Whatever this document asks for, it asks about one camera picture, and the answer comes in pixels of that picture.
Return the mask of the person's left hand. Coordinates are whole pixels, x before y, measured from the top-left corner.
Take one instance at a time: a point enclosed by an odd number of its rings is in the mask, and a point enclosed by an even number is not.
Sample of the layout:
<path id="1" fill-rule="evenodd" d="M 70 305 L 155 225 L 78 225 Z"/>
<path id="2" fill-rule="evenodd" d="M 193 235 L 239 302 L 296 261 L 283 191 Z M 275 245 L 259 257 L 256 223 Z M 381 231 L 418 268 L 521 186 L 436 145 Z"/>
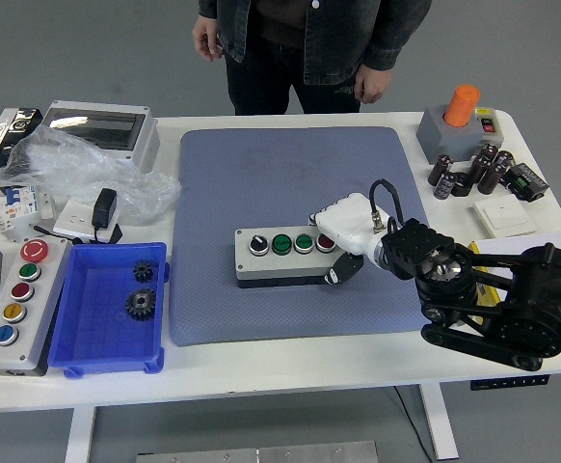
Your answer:
<path id="1" fill-rule="evenodd" d="M 362 65 L 356 74 L 355 98 L 362 104 L 373 104 L 383 96 L 391 80 L 391 70 L 377 70 Z"/>

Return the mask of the person's right hand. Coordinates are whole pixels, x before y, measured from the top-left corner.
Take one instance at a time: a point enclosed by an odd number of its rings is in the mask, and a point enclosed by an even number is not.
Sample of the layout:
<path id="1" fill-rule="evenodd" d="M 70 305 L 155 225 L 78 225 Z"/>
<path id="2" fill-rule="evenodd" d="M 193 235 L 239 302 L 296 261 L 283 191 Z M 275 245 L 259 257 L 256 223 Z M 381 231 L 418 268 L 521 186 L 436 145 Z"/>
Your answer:
<path id="1" fill-rule="evenodd" d="M 207 62 L 221 60 L 224 49 L 218 36 L 218 21 L 199 15 L 194 24 L 192 36 L 196 52 Z"/>

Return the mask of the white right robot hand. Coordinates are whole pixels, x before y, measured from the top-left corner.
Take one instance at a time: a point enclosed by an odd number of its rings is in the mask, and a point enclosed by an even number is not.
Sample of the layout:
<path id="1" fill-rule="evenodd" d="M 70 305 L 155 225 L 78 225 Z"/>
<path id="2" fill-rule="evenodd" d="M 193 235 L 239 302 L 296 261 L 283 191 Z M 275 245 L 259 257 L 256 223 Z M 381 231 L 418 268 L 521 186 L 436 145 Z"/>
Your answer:
<path id="1" fill-rule="evenodd" d="M 386 268 L 382 238 L 388 232 L 385 221 L 389 218 L 378 206 L 372 211 L 370 201 L 361 193 L 352 193 L 309 215 L 309 223 L 343 251 L 324 277 L 328 285 L 348 281 L 366 260 Z"/>

